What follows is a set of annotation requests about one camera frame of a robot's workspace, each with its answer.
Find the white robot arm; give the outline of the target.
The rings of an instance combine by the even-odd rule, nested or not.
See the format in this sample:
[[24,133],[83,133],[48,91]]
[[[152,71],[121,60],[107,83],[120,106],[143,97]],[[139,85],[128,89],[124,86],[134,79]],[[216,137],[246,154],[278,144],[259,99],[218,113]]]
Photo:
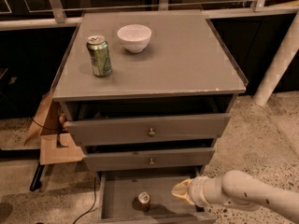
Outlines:
[[299,224],[297,17],[293,13],[214,19],[248,84],[202,176],[185,194],[217,215],[216,224]]

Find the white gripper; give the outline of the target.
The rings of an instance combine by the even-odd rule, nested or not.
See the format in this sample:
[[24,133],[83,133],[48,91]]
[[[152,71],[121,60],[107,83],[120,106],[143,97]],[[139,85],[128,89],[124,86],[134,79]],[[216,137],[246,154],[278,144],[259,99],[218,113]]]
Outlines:
[[199,207],[208,206],[208,201],[204,193],[206,176],[197,176],[193,180],[190,178],[181,181],[172,188],[172,195],[181,201]]

